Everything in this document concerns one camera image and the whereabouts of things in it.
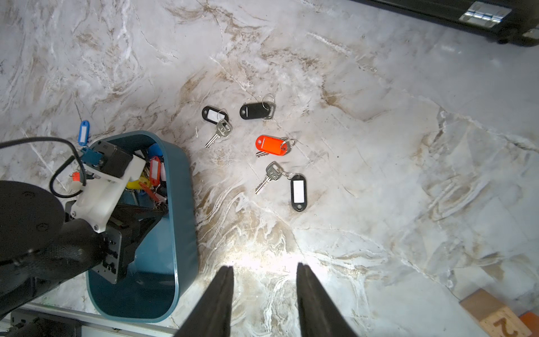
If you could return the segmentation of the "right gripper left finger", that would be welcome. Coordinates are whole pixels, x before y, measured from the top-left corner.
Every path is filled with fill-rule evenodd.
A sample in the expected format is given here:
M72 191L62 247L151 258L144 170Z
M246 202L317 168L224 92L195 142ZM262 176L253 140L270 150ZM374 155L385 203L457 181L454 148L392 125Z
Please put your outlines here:
M234 270L223 266L174 336L230 336Z

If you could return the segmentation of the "blue tag key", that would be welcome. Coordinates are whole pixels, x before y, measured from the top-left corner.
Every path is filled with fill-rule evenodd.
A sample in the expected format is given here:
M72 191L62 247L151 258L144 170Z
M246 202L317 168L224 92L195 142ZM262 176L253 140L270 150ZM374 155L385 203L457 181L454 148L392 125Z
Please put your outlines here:
M88 145L89 140L90 140L90 130L91 130L91 126L90 126L89 121L83 120L79 126L79 137L77 140L78 144L81 147L85 147Z

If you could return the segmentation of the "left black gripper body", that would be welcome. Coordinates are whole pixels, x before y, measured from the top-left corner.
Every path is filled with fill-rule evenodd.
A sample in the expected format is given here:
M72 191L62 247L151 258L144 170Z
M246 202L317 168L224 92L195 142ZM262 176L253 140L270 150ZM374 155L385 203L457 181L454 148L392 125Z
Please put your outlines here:
M148 233L164 217L164 207L116 206L101 233L104 259L93 271L111 284L118 284L127 275L136 250Z

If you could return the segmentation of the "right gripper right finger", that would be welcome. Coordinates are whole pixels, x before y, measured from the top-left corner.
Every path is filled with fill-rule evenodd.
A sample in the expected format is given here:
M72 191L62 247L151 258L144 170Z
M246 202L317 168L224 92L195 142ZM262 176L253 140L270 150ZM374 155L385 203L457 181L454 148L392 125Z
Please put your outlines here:
M301 336L357 336L309 265L298 264L296 290Z

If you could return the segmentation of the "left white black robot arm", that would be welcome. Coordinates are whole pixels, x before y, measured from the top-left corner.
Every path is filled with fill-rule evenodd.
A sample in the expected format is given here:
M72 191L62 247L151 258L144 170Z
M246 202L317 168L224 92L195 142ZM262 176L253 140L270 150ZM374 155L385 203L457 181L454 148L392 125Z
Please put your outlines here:
M81 188L64 195L54 188L1 182L1 315L63 282L93 271L111 284L127 275L136 251L167 215L162 201L124 204L128 183L145 160L100 140L73 150Z

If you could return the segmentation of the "red white label tag key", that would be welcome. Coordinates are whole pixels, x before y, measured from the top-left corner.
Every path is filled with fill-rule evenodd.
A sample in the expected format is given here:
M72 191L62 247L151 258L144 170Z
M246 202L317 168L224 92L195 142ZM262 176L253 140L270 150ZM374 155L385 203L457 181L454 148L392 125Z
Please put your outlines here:
M149 180L153 187L161 185L161 159L157 156L150 160Z

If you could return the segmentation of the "teal plastic storage box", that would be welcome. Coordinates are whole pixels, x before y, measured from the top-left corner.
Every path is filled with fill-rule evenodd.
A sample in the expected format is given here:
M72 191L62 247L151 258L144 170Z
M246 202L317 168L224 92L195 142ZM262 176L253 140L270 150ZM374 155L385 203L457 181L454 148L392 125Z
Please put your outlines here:
M131 153L159 146L166 171L168 214L137 248L125 279L111 284L91 270L86 274L88 293L96 310L110 320L157 323L173 313L199 270L188 156L177 145L148 131L106 140Z

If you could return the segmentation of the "white black tag key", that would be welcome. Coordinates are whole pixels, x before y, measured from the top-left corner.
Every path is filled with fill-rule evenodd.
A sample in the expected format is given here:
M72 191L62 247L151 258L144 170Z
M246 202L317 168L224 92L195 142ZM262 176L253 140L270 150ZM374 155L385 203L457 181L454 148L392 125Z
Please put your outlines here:
M206 106L202 110L202 117L205 121L216 126L215 133L206 143L205 148L212 146L218 138L227 138L232 133L233 127L226 111L212 106Z

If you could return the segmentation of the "solid black tag key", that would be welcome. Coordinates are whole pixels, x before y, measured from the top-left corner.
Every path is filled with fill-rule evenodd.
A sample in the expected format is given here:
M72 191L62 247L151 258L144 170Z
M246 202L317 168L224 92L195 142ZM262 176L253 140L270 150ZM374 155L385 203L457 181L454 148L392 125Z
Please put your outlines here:
M244 120L273 119L276 110L275 97L267 94L261 101L244 103L239 109L239 116Z

